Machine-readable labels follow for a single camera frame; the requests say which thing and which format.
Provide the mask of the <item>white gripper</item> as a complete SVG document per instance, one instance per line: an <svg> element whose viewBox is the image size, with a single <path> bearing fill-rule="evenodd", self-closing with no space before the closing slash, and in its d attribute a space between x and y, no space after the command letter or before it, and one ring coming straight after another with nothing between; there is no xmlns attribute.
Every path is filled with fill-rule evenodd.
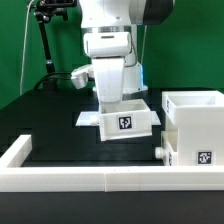
<svg viewBox="0 0 224 224"><path fill-rule="evenodd" d="M124 59L100 58L92 60L97 96L100 103L118 103L122 99Z"/></svg>

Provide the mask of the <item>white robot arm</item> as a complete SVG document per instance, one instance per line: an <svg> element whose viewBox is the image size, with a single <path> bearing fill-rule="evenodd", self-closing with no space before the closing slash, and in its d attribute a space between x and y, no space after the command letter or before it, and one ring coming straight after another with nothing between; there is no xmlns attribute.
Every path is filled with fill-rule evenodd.
<svg viewBox="0 0 224 224"><path fill-rule="evenodd" d="M84 51L91 58L99 103L119 103L124 82L138 79L131 28L161 24L175 0L79 0L79 5Z"/></svg>

